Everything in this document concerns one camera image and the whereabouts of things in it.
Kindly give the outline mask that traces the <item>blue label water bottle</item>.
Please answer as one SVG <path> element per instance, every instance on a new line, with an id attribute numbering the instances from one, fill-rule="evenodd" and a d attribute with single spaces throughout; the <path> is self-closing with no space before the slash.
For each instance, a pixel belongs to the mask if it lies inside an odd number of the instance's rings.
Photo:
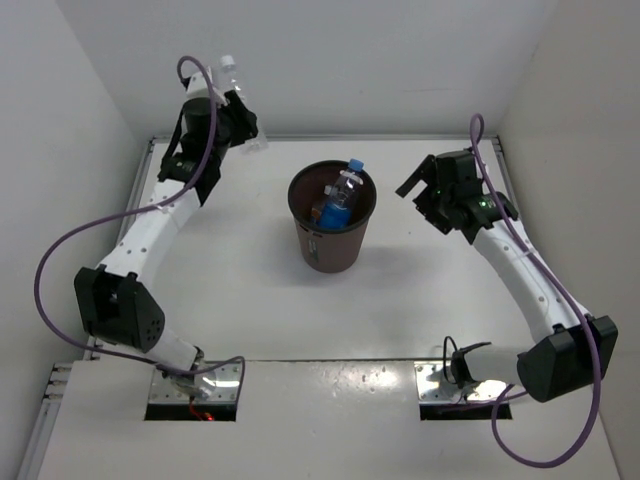
<path id="1" fill-rule="evenodd" d="M 364 185 L 363 167 L 362 161 L 351 159 L 348 166 L 341 171 L 324 204 L 318 222 L 321 228 L 339 230 L 348 225 Z"/>

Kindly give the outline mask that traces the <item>clear bottle orange-blue label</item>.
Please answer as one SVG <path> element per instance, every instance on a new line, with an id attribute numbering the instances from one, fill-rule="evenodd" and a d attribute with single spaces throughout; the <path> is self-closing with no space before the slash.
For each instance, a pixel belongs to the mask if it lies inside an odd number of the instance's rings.
<path id="1" fill-rule="evenodd" d="M 326 205 L 327 200 L 331 197 L 332 191 L 333 191 L 333 186 L 326 185 L 320 197 L 313 202 L 311 207 L 311 213 L 310 213 L 310 221 L 313 224 L 317 224 L 320 221 L 324 207 Z"/>

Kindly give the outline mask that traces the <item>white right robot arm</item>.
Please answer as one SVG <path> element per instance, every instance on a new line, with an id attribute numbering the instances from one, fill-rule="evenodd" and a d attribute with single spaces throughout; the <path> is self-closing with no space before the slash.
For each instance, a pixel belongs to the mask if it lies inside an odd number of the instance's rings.
<path id="1" fill-rule="evenodd" d="M 535 266 L 538 255 L 515 206 L 501 192 L 483 190 L 469 149 L 429 155 L 397 189 L 406 195 L 418 182 L 417 210 L 443 234 L 461 232 L 498 274 L 521 310 L 533 346 L 526 351 L 480 342 L 460 348 L 449 370 L 458 387 L 489 379 L 523 387 L 547 402 L 592 384 L 596 371 L 585 327 L 590 328 L 604 375 L 618 337 L 608 316 L 594 317 L 577 301 L 567 302 Z"/>

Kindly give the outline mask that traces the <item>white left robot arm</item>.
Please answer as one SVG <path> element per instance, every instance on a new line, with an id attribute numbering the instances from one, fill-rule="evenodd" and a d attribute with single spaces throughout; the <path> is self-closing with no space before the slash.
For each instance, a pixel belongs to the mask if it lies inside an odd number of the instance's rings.
<path id="1" fill-rule="evenodd" d="M 182 377 L 216 359 L 331 360 L 421 356 L 435 246 L 384 196 L 355 261 L 321 272 L 303 259 L 285 205 L 297 166 L 281 153 L 233 158 L 206 202 L 158 183 L 152 207 L 77 283 L 93 336 Z"/>

